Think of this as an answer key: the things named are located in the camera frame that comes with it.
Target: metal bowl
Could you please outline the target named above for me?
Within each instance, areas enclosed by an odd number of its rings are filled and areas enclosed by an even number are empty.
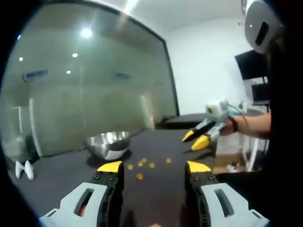
[[[113,131],[90,137],[84,141],[86,149],[98,158],[114,160],[120,158],[128,149],[129,133]]]

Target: small orange pellet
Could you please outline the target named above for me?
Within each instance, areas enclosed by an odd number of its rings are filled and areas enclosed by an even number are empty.
[[[150,168],[154,168],[155,164],[153,162],[150,163]]]
[[[143,174],[141,174],[141,173],[137,174],[136,177],[138,180],[143,180]]]

